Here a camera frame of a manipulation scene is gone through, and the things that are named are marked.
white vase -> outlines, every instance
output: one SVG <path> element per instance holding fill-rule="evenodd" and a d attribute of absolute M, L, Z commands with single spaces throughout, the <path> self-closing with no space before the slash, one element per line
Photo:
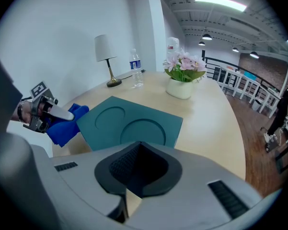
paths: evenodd
<path fill-rule="evenodd" d="M 193 93 L 193 82 L 180 82 L 170 78 L 166 92 L 179 99 L 188 99 Z"/>

blue towel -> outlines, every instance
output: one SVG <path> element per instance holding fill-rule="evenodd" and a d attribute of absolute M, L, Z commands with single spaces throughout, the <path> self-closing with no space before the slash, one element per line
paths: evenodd
<path fill-rule="evenodd" d="M 75 118 L 72 121 L 57 118 L 47 130 L 47 134 L 53 143 L 59 144 L 61 147 L 80 131 L 76 121 L 86 114 L 89 111 L 89 108 L 85 105 L 80 106 L 74 103 L 68 111 L 75 115 Z"/>

teal placemat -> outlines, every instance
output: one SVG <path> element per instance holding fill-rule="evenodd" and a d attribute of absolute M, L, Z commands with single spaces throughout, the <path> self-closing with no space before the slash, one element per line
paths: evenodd
<path fill-rule="evenodd" d="M 126 142 L 153 142 L 174 148 L 182 118 L 111 96 L 77 121 L 92 150 Z"/>

table lamp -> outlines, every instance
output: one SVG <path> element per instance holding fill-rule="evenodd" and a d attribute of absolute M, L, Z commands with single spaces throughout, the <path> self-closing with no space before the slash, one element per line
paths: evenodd
<path fill-rule="evenodd" d="M 107 87 L 115 87 L 121 84 L 121 79 L 116 79 L 113 75 L 109 59 L 115 58 L 111 52 L 109 40 L 106 35 L 100 35 L 95 37 L 95 53 L 97 62 L 106 60 L 107 66 L 109 67 L 111 79 L 108 83 L 106 83 Z"/>

brick wall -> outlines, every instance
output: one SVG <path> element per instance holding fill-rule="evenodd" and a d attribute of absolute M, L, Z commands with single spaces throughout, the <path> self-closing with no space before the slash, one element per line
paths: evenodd
<path fill-rule="evenodd" d="M 255 59 L 244 53 L 240 55 L 239 66 L 257 74 L 279 90 L 288 70 L 288 63 L 283 60 L 266 56 L 260 56 L 259 59 Z"/>

